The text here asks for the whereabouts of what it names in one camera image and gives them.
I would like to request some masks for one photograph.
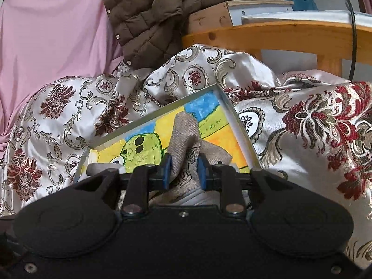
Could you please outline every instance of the bed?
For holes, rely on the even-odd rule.
[[[357,26],[357,61],[372,65],[371,31]],[[263,167],[350,211],[355,230],[345,254],[367,267],[372,85],[340,77],[342,59],[352,57],[351,25],[254,23],[189,34],[183,46],[153,72],[122,62],[112,75],[67,76],[40,89],[20,114],[0,161],[0,216],[72,184],[84,148],[96,137],[218,83]],[[319,70],[276,75],[259,61],[261,49],[316,54]]]

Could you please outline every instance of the cartoon eye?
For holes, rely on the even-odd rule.
[[[140,144],[143,143],[144,140],[145,140],[145,138],[144,138],[143,136],[139,136],[139,137],[137,137],[136,140],[134,141],[134,144],[135,144],[136,146],[139,146]]]
[[[136,148],[136,153],[139,154],[143,151],[143,146],[139,146]]]
[[[122,156],[115,157],[112,161],[110,161],[112,164],[120,164],[123,165],[125,163],[125,158]]]

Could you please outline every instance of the black cable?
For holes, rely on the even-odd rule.
[[[351,4],[350,0],[345,0],[345,4],[346,4],[348,11],[350,11],[351,23],[353,27],[353,55],[351,59],[351,67],[350,67],[350,74],[349,74],[349,80],[352,82],[354,78],[355,65],[356,65],[356,50],[357,50],[356,23],[355,23],[355,12],[353,9],[353,5]]]

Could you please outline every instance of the wooden drawer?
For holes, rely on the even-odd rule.
[[[236,0],[220,3],[189,16],[187,33],[241,25],[241,16],[293,11],[294,2],[285,0]]]

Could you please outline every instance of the round black disc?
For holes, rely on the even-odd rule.
[[[88,252],[114,226],[114,212],[94,192],[72,189],[23,208],[14,221],[14,232],[29,251],[49,258],[66,258]]]
[[[271,192],[250,218],[256,236],[270,248],[295,257],[342,251],[353,233],[352,217],[341,205],[309,193]]]

